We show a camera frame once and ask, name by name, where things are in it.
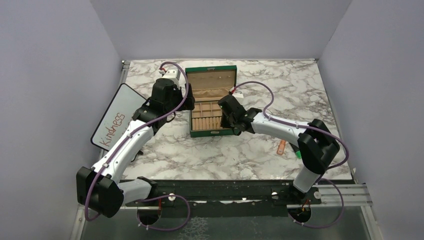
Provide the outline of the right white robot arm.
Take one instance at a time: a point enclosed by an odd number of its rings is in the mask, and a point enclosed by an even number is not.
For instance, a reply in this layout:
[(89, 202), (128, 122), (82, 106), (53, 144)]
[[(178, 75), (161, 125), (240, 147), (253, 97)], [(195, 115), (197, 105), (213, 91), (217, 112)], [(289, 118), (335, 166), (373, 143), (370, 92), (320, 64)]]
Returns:
[(334, 135), (321, 120), (304, 123), (265, 116), (258, 108), (246, 110), (230, 94), (220, 99), (218, 105), (223, 113), (221, 126), (233, 129), (235, 135), (242, 132), (263, 134), (298, 147), (303, 167), (288, 190), (289, 199), (296, 204), (308, 198), (308, 191), (326, 172), (340, 150)]

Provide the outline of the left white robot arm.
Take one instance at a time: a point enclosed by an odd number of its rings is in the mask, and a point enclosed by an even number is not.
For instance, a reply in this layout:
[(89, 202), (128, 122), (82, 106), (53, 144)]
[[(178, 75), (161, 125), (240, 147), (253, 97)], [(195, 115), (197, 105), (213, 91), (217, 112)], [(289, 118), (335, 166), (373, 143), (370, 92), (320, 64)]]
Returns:
[(137, 178), (121, 183), (122, 175), (139, 150), (159, 129), (168, 123), (168, 116), (193, 110), (195, 98), (192, 86), (185, 83), (185, 92), (177, 80), (159, 78), (151, 96), (135, 110), (123, 135), (108, 153), (91, 168), (82, 166), (76, 173), (78, 203), (84, 205), (84, 217), (93, 221), (100, 215), (113, 217), (122, 204), (140, 200), (152, 205), (157, 191), (149, 180)]

